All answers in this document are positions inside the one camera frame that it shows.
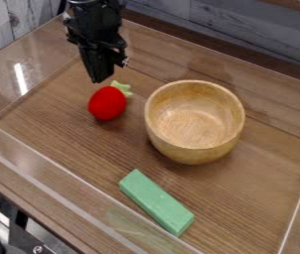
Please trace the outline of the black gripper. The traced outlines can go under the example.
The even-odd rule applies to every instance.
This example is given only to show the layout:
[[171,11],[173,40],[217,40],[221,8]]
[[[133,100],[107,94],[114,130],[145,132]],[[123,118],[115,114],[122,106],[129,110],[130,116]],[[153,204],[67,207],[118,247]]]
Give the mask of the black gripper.
[[74,15],[64,18],[68,41],[78,46],[91,82],[96,83],[114,74],[116,65],[127,66],[127,43],[119,35],[123,5],[119,0],[67,2],[74,11]]

